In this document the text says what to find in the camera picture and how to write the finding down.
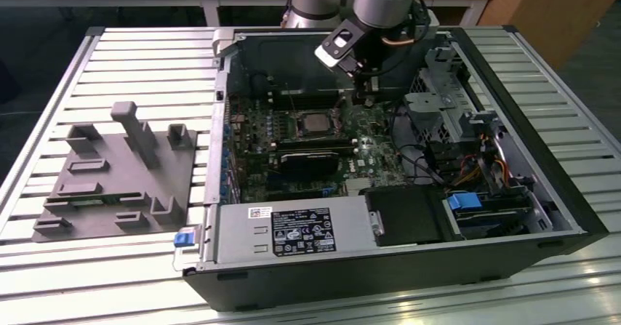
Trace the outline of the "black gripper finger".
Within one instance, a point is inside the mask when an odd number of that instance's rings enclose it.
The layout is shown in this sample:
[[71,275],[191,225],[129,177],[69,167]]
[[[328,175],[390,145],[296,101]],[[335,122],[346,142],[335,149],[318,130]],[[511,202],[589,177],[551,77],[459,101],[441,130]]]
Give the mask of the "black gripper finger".
[[355,76],[355,104],[372,106],[379,95],[379,72],[362,72]]

